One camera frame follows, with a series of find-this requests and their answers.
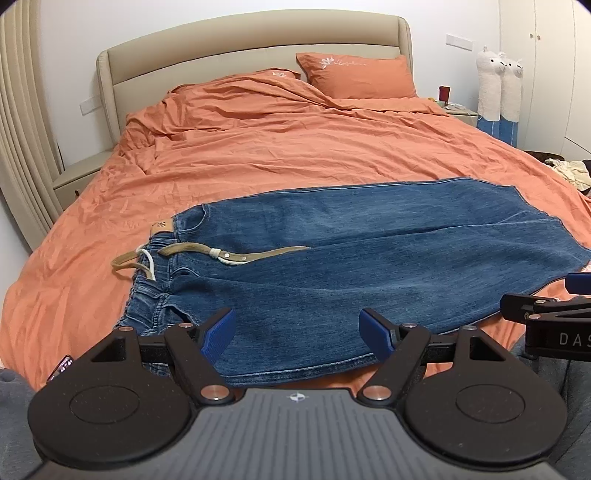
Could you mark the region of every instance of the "gray fabric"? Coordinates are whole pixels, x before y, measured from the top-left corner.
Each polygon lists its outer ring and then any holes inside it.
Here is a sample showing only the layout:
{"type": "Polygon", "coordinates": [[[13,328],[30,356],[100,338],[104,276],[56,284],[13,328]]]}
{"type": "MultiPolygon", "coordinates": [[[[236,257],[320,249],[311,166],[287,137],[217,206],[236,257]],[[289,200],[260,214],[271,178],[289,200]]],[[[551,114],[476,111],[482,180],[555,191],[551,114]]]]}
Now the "gray fabric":
{"type": "MultiPolygon", "coordinates": [[[[554,447],[550,462],[569,480],[591,478],[591,362],[532,358],[524,352],[525,337],[512,354],[558,391],[569,410],[566,429],[554,447]]],[[[523,433],[524,441],[527,432],[523,433]]]]}
{"type": "Polygon", "coordinates": [[[20,480],[41,464],[27,424],[33,397],[27,381],[12,370],[0,370],[0,479],[20,480]]]}

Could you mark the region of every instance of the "nightstand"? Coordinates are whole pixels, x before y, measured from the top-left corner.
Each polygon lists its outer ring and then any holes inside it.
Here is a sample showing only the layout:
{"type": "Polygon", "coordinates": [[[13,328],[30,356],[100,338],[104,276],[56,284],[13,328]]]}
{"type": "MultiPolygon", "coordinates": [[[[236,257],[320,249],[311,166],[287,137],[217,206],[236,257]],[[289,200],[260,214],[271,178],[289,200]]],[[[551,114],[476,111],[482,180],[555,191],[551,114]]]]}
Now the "nightstand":
{"type": "Polygon", "coordinates": [[[53,191],[61,207],[66,210],[99,172],[112,151],[107,150],[70,165],[53,182],[53,191]]]}
{"type": "Polygon", "coordinates": [[[471,125],[473,127],[476,126],[476,121],[478,120],[478,113],[473,112],[472,110],[466,108],[465,106],[456,104],[448,104],[445,107],[446,113],[456,117],[458,120],[461,120],[465,124],[471,125]]]}

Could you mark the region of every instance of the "orange bedsheet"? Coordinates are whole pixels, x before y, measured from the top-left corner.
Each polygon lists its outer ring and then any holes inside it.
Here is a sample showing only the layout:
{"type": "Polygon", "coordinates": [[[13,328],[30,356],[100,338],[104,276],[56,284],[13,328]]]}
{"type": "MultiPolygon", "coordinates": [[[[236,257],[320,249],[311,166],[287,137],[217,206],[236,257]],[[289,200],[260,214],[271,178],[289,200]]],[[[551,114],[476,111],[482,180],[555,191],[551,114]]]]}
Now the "orange bedsheet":
{"type": "MultiPolygon", "coordinates": [[[[145,243],[152,223],[190,206],[277,189],[457,176],[516,185],[591,247],[589,200],[428,100],[334,100],[300,80],[262,74],[178,87],[128,117],[113,156],[28,260],[5,299],[0,358],[40,388],[65,354],[77,357],[107,335],[132,273],[114,274],[110,260],[145,243]]],[[[523,331],[487,323],[505,346],[523,331]]],[[[370,371],[308,385],[356,390],[370,371]]]]}

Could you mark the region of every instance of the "beige curtain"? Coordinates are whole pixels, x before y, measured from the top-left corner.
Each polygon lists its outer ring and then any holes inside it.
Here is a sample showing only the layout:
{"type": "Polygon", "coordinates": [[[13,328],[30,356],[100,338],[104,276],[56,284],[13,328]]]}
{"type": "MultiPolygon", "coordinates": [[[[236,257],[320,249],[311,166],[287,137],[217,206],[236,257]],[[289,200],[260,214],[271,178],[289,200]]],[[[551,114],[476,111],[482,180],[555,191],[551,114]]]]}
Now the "beige curtain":
{"type": "Polygon", "coordinates": [[[39,0],[18,0],[0,17],[0,189],[35,249],[63,212],[61,173],[41,87],[39,0]]]}

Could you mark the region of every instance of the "blue jeans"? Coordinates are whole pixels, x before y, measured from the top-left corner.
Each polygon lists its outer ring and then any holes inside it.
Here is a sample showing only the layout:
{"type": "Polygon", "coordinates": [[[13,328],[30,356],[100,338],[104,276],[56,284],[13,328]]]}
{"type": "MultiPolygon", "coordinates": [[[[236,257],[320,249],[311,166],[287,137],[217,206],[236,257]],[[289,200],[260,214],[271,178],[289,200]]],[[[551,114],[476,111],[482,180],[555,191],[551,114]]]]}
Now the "blue jeans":
{"type": "Polygon", "coordinates": [[[215,367],[236,386],[375,362],[359,337],[363,307],[448,332],[497,312],[504,293],[532,293],[591,257],[514,187],[472,179],[269,192],[197,205],[173,223],[150,238],[156,280],[136,273],[118,326],[157,335],[235,309],[236,336],[215,367]],[[158,253],[178,242],[310,249],[244,265],[158,253]]]}

